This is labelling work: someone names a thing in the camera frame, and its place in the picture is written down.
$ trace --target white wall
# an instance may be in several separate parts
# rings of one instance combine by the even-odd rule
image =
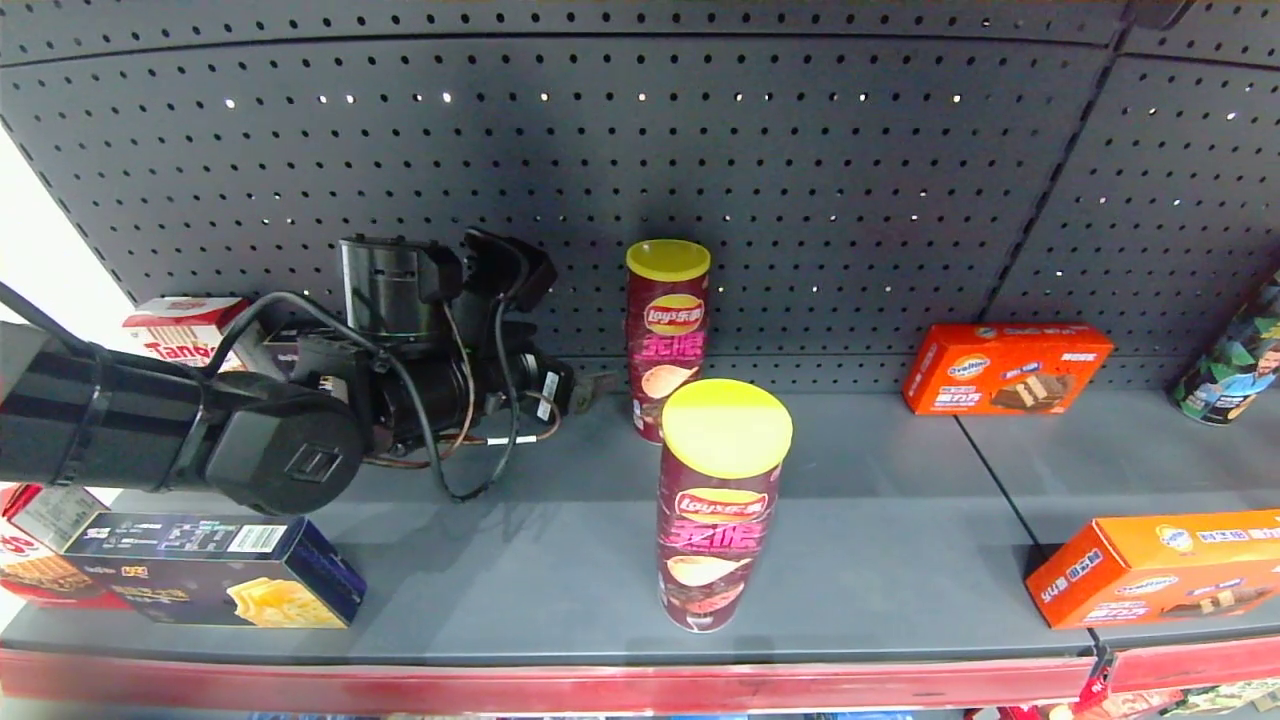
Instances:
[[[73,333],[120,348],[118,328],[132,304],[3,133],[0,281]],[[17,318],[0,306],[0,320]]]

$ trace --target ovaltine box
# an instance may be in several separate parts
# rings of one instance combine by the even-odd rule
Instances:
[[[1027,579],[1053,628],[1236,615],[1280,584],[1280,510],[1097,518]]]
[[[99,512],[64,555],[157,623],[346,628],[365,597],[306,518]]]
[[[201,368],[218,350],[227,325],[248,307],[242,297],[157,297],[124,319],[134,352]],[[221,370],[253,370],[280,377],[262,348],[262,328],[255,322],[236,342]]]
[[[1112,347],[1084,324],[933,325],[902,396],[918,415],[1065,413]]]
[[[0,587],[45,607],[129,607],[58,555],[95,512],[106,510],[87,489],[15,484],[0,493]]]

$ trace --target can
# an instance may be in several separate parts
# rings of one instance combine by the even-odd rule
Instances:
[[[663,404],[703,368],[710,265],[710,252],[685,240],[646,240],[627,250],[631,420],[652,443],[662,442]]]
[[[694,633],[737,610],[778,502],[791,414],[740,380],[698,380],[662,413],[658,591],[667,616]]]
[[[1169,395],[1189,418],[1228,425],[1280,372],[1280,272],[1231,318],[1226,332]]]

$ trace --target wire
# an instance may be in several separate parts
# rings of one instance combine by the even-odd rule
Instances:
[[[562,415],[561,415],[559,407],[556,405],[554,400],[552,400],[550,397],[547,397],[545,395],[543,395],[540,392],[534,392],[531,389],[526,389],[525,395],[527,397],[532,397],[534,400],[538,400],[540,402],[545,402],[547,405],[550,406],[550,409],[552,409],[552,427],[548,428],[547,430],[536,434],[536,436],[520,436],[518,438],[516,438],[516,445],[524,445],[524,443],[529,443],[529,442],[541,442],[541,441],[552,437],[553,434],[556,434],[556,430],[558,430],[561,428]],[[461,436],[456,436],[453,439],[457,441],[458,437],[461,437]],[[493,445],[493,443],[488,438],[476,437],[476,436],[467,436],[467,437],[462,438],[462,445]]]
[[[458,430],[457,439],[440,455],[440,460],[444,460],[458,450],[462,438],[471,430],[471,420],[475,418],[476,407],[476,379],[471,374],[471,356],[467,354],[467,346],[462,343],[462,333],[458,332],[458,324],[453,320],[453,311],[449,310],[448,304],[442,305],[444,305],[444,318],[449,320],[449,329],[453,332],[453,342],[458,343],[458,352],[462,354],[462,374],[467,379],[467,414],[462,418],[462,428]]]
[[[458,332],[458,324],[453,320],[453,311],[449,310],[448,305],[443,305],[443,307],[444,307],[444,316],[445,319],[448,319],[449,328],[453,331],[453,342],[458,345],[458,352],[462,354],[462,375],[467,383],[467,411],[462,419],[462,428],[458,430],[458,434],[453,437],[447,436],[440,438],[444,441],[449,439],[453,441],[453,445],[451,445],[444,452],[440,454],[442,461],[448,460],[449,456],[452,456],[458,450],[458,447],[463,445],[463,439],[467,437],[467,432],[471,430],[471,420],[475,419],[475,405],[476,405],[476,382],[475,382],[475,375],[471,374],[471,356],[467,355],[467,346],[462,342],[462,333]],[[431,442],[431,441],[430,438],[428,438],[425,442]],[[379,465],[383,468],[397,468],[401,470],[422,470],[428,465],[430,465],[430,462],[422,462],[416,460],[396,460],[393,457],[378,457],[378,456],[367,457],[365,459],[365,462],[369,462],[370,465]],[[454,497],[453,492],[449,491],[448,488],[445,488],[445,492],[449,493],[449,497]]]
[[[471,492],[453,497],[454,502],[466,502],[468,500],[475,500],[484,495],[494,483],[502,478],[503,471],[507,470],[507,464],[511,461],[511,451],[516,447],[516,436],[520,434],[520,393],[516,392],[516,380],[511,374],[511,364],[507,361],[507,341],[503,340],[502,320],[507,313],[507,296],[502,295],[498,297],[498,311],[493,314],[493,332],[494,341],[498,351],[498,365],[502,366],[502,380],[506,383],[507,404],[511,409],[511,430],[507,433],[507,445],[502,448],[502,457],[498,459],[498,464],[493,468],[493,474],[489,479],[480,483]]]
[[[426,415],[426,407],[422,405],[422,396],[417,392],[417,386],[413,384],[412,375],[404,368],[404,364],[399,361],[396,355],[388,352],[385,348],[379,347],[372,343],[365,336],[353,331],[346,323],[338,320],[330,315],[324,307],[320,307],[311,300],[296,295],[292,292],[270,292],[256,300],[250,305],[243,313],[232,320],[232,324],[227,327],[227,334],[223,336],[221,342],[218,343],[218,350],[214,351],[212,357],[209,359],[209,364],[201,369],[205,377],[214,377],[218,374],[218,369],[223,366],[227,356],[230,354],[232,347],[241,338],[242,334],[248,329],[248,327],[262,314],[262,310],[280,301],[288,301],[302,310],[306,310],[311,316],[320,320],[325,325],[330,327],[340,334],[344,340],[353,342],[364,350],[367,350],[379,361],[387,363],[387,365],[396,372],[396,375],[404,384],[404,389],[408,392],[410,401],[413,404],[413,411],[417,415],[417,421],[422,425],[422,437],[426,439],[426,454],[430,461],[431,471],[435,475],[435,482],[449,495],[449,497],[458,500],[458,496],[453,495],[449,489],[448,483],[444,480],[444,470],[440,468],[440,451],[435,447],[435,442],[431,436],[431,420]],[[383,459],[365,459],[366,461],[372,461],[375,465],[387,465],[392,468],[416,468],[416,465],[402,465],[401,461],[381,461]]]
[[[18,291],[5,283],[0,283],[0,304],[6,305],[10,310],[20,315],[23,320],[49,333],[50,337],[63,343],[67,350],[84,357],[96,357],[92,345],[72,334],[58,320],[46,315],[44,310],[36,307],[29,300],[18,295]]]

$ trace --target pink chip can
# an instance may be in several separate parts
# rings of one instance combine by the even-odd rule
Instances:
[[[707,350],[707,272],[712,256],[685,240],[646,240],[627,250],[627,365],[631,419],[662,442],[662,407],[698,379]]]
[[[658,587],[667,616],[694,633],[737,610],[778,505],[791,415],[753,384],[689,383],[663,407]]]

